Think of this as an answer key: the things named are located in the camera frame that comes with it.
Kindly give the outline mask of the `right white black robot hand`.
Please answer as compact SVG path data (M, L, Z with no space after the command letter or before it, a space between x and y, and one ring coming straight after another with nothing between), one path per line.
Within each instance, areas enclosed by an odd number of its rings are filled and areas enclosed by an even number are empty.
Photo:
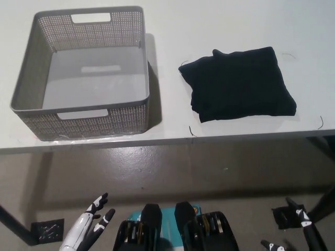
M302 229L309 250L328 250L304 205L287 197L287 206L272 209L279 230Z

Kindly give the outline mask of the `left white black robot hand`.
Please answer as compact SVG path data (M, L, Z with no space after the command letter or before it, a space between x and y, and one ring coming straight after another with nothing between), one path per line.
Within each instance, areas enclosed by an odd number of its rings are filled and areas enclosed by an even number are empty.
M101 217L101 215L96 214L96 212L100 211L107 201L108 193L104 193L90 204L86 211L75 221L59 250L90 250L115 214L115 209L110 209L92 226L93 220Z

